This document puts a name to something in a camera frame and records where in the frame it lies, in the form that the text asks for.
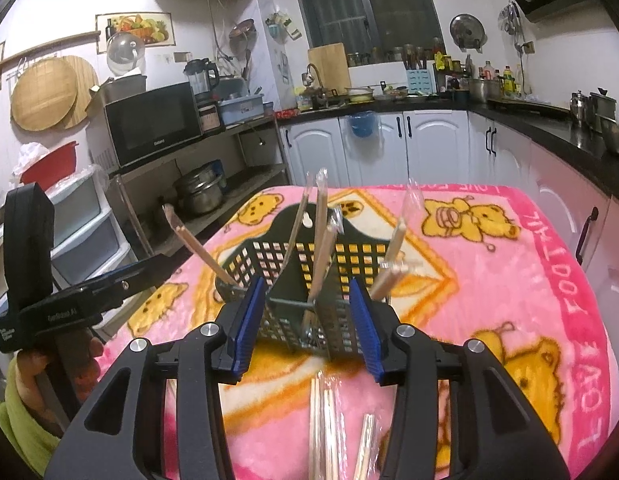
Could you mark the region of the person's left hand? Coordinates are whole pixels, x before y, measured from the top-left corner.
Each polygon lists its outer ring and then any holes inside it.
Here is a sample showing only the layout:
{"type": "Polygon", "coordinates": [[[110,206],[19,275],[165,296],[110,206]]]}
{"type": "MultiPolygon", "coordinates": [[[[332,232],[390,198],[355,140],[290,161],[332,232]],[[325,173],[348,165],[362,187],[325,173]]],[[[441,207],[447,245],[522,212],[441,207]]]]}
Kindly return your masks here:
{"type": "Polygon", "coordinates": [[[101,374],[96,359],[103,354],[98,337],[87,332],[63,336],[64,353],[55,346],[22,350],[15,361],[18,396],[40,425],[62,432],[72,411],[87,400],[101,374]]]}

